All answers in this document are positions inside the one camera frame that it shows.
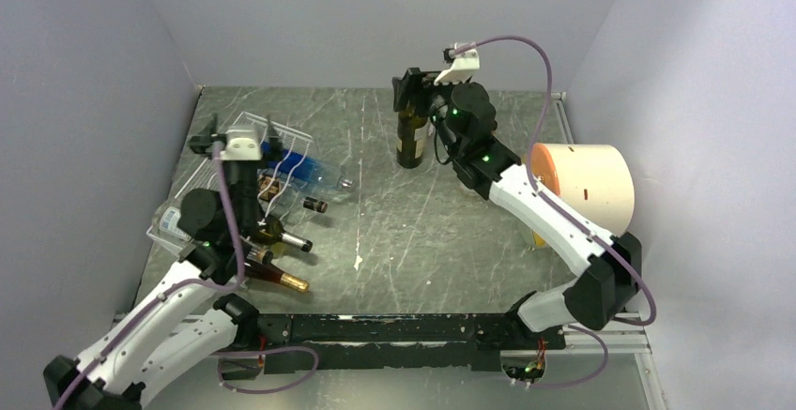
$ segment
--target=wire rack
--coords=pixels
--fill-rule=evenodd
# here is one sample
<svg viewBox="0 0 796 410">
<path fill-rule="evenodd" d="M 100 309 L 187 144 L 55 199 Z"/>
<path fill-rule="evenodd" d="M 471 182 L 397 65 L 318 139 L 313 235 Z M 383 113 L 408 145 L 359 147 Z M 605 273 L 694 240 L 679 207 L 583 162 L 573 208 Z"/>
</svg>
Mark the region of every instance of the wire rack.
<svg viewBox="0 0 796 410">
<path fill-rule="evenodd" d="M 231 125 L 254 125 L 257 127 L 257 131 L 260 134 L 260 144 L 266 140 L 268 120 L 265 117 L 243 112 L 232 122 Z M 277 133 L 279 133 L 283 146 L 286 149 L 291 150 L 293 153 L 300 154 L 302 160 L 306 159 L 307 157 L 311 158 L 313 156 L 315 145 L 312 136 L 273 121 L 271 121 L 271 126 L 276 129 Z M 179 204 L 182 202 L 183 197 L 185 197 L 190 190 L 196 188 L 218 190 L 218 187 L 218 180 L 216 180 L 216 172 L 215 168 L 213 167 L 212 160 L 203 159 L 196 170 L 193 171 L 191 176 L 189 176 L 188 180 L 185 182 L 185 185 L 183 185 L 176 192 L 174 197 L 169 199 L 169 202 L 172 206 L 179 208 Z M 292 203 L 287 205 L 282 204 L 282 207 L 289 208 L 295 203 L 296 199 L 294 198 Z M 168 239 L 158 236 L 153 226 L 149 226 L 149 228 L 146 230 L 146 235 L 173 254 L 179 254 L 179 252 L 182 250 L 182 246 L 178 246 Z"/>
</svg>

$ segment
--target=white wall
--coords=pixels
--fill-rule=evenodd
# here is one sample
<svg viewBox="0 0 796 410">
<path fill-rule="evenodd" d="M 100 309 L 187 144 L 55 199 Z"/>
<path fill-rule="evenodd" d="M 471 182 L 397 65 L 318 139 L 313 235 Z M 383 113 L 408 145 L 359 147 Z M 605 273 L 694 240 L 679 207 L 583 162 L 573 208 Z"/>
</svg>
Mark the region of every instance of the white wall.
<svg viewBox="0 0 796 410">
<path fill-rule="evenodd" d="M 617 0 L 569 88 L 636 186 L 674 410 L 796 408 L 796 0 Z"/>
<path fill-rule="evenodd" d="M 153 2 L 199 84 L 390 87 L 406 68 L 441 67 L 450 42 L 522 34 L 547 49 L 561 90 L 614 0 Z M 479 82 L 544 89 L 533 51 L 484 49 Z"/>
<path fill-rule="evenodd" d="M 127 310 L 196 89 L 148 0 L 0 0 L 0 407 Z"/>
</svg>

